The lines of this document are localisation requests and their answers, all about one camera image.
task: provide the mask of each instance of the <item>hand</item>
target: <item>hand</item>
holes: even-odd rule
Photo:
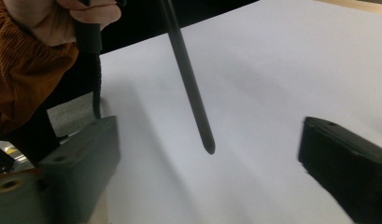
[[[75,42],[72,18],[99,23],[104,29],[120,18],[115,0],[92,0],[85,7],[78,0],[3,0],[15,22],[47,46]]]

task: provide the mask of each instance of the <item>brown sleeve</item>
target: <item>brown sleeve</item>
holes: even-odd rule
[[[75,44],[51,48],[23,32],[0,0],[0,135],[33,115],[77,56]]]

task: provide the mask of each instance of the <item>wooden edge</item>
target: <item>wooden edge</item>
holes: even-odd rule
[[[364,11],[382,14],[382,5],[376,3],[362,2],[357,0],[316,0],[319,2],[335,4],[341,7],[352,7]]]

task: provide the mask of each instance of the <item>black stylus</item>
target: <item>black stylus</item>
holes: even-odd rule
[[[174,54],[176,55],[179,71],[191,103],[191,109],[196,120],[197,128],[199,129],[200,136],[202,137],[205,150],[212,155],[215,152],[214,136],[211,132],[207,114],[205,113],[205,107],[203,106],[202,96],[200,95],[196,78],[194,77],[194,73],[191,68],[191,61],[178,25],[176,12],[174,11],[171,0],[161,0],[161,7],[164,20],[167,25],[171,45],[173,47]]]

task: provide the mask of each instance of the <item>white tabletop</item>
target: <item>white tabletop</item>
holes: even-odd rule
[[[203,148],[167,35],[102,56],[122,159],[112,224],[344,224],[297,161],[306,116],[382,147],[382,15],[261,0],[182,30],[216,138]]]

